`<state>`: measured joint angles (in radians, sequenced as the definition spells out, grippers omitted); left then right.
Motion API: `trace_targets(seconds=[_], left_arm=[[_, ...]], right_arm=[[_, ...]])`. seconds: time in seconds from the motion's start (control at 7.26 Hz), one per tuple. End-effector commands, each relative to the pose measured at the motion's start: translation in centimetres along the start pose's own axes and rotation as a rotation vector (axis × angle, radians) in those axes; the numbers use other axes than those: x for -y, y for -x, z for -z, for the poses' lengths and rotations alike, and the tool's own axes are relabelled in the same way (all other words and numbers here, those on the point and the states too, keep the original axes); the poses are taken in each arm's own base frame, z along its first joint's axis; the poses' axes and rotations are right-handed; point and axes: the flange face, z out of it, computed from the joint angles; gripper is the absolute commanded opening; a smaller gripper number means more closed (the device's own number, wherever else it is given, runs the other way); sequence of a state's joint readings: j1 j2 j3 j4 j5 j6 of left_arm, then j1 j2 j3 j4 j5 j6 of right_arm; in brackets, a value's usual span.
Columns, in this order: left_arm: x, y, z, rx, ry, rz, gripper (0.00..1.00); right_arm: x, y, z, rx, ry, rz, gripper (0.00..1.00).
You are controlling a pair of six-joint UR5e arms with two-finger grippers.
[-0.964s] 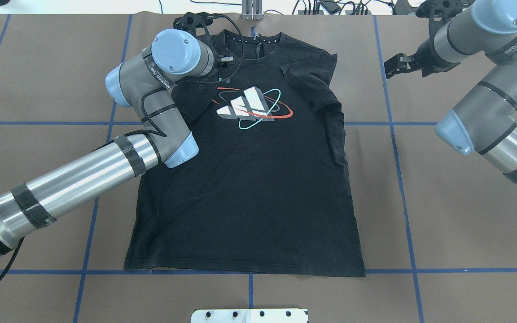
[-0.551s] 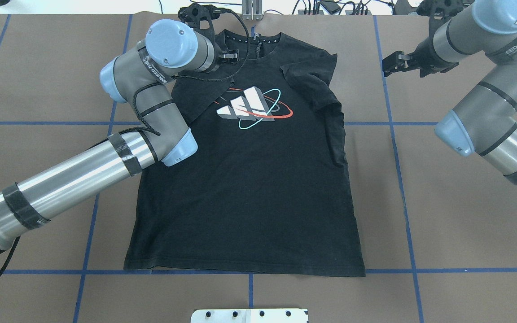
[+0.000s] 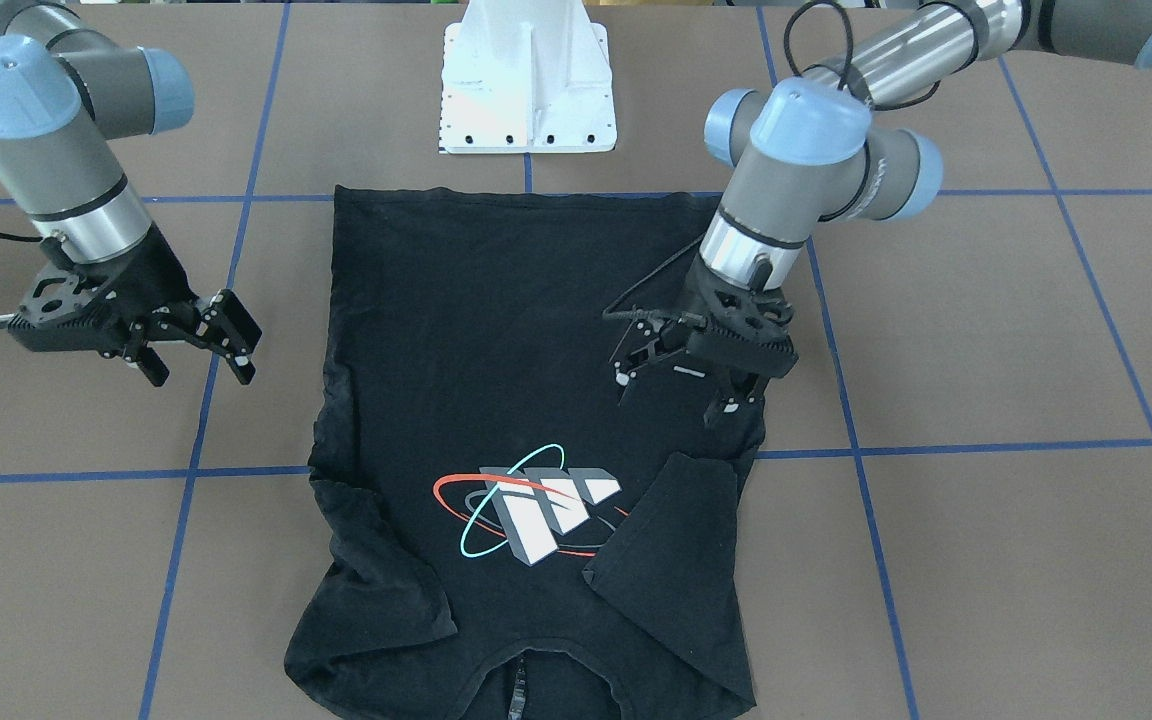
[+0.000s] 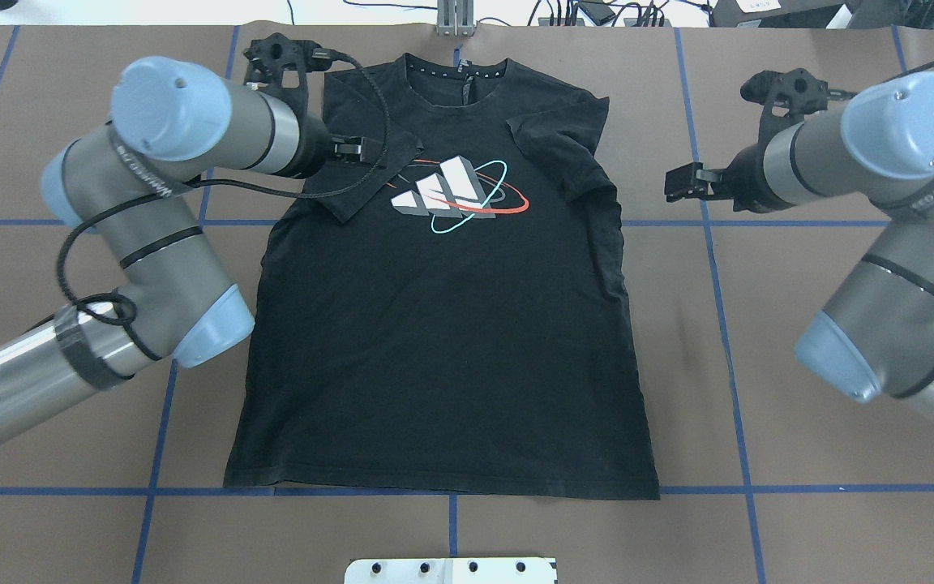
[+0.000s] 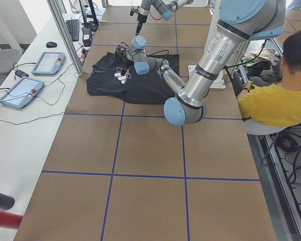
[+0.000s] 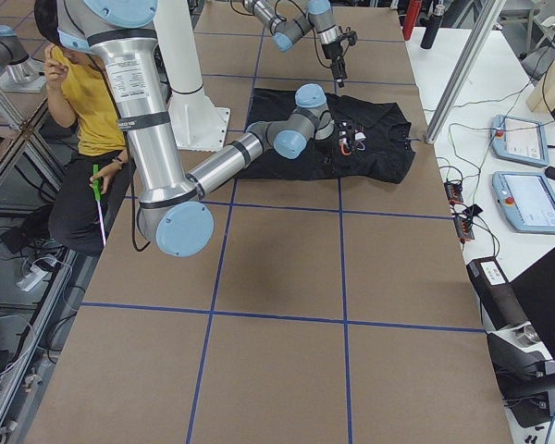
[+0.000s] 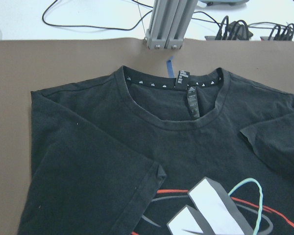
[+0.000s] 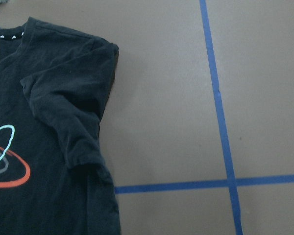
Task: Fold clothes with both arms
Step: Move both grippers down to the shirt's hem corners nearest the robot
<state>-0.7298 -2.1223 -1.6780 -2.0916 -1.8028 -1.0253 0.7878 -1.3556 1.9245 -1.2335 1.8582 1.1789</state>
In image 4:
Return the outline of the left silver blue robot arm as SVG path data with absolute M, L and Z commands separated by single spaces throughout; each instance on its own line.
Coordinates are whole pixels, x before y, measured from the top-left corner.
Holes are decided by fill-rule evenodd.
M 329 160 L 385 162 L 386 143 L 331 135 L 307 109 L 308 71 L 348 54 L 248 49 L 236 83 L 151 56 L 122 72 L 103 126 L 42 171 L 45 206 L 70 226 L 57 255 L 66 304 L 0 347 L 0 444 L 163 359 L 193 368 L 236 346 L 255 319 L 182 199 L 205 170 L 306 178 Z

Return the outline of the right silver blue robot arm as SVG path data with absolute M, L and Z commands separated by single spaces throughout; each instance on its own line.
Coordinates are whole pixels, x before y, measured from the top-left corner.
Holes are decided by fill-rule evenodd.
M 934 424 L 934 71 L 860 92 L 805 69 L 760 71 L 757 142 L 723 169 L 667 171 L 667 202 L 729 200 L 774 213 L 860 193 L 887 217 L 795 344 L 797 361 L 853 402 L 887 396 Z

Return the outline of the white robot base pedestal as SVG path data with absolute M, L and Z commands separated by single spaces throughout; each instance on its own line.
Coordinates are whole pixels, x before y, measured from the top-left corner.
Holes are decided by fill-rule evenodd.
M 482 556 L 359 559 L 345 583 L 557 583 L 555 558 Z

